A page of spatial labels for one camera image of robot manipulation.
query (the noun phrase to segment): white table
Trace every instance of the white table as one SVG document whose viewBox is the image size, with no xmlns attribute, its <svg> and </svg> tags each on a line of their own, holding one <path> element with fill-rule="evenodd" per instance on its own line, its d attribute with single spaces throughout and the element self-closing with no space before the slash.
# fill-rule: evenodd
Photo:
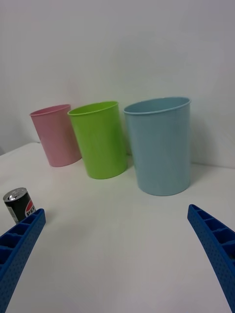
<svg viewBox="0 0 235 313">
<path fill-rule="evenodd" d="M 51 168 L 31 143 L 0 157 L 0 197 L 26 187 L 44 227 L 8 313 L 230 313 L 187 221 L 194 203 L 235 229 L 235 170 L 192 166 L 188 190 L 142 192 L 134 168 L 112 179 L 86 175 L 83 161 Z M 0 230 L 14 225 L 0 202 Z"/>
</svg>

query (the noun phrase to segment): soda can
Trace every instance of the soda can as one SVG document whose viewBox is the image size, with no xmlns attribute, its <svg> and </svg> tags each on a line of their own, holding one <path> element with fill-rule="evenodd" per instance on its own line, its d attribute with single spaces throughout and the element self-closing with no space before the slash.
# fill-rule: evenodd
<svg viewBox="0 0 235 313">
<path fill-rule="evenodd" d="M 16 224 L 36 211 L 27 189 L 23 187 L 9 191 L 3 201 Z"/>
</svg>

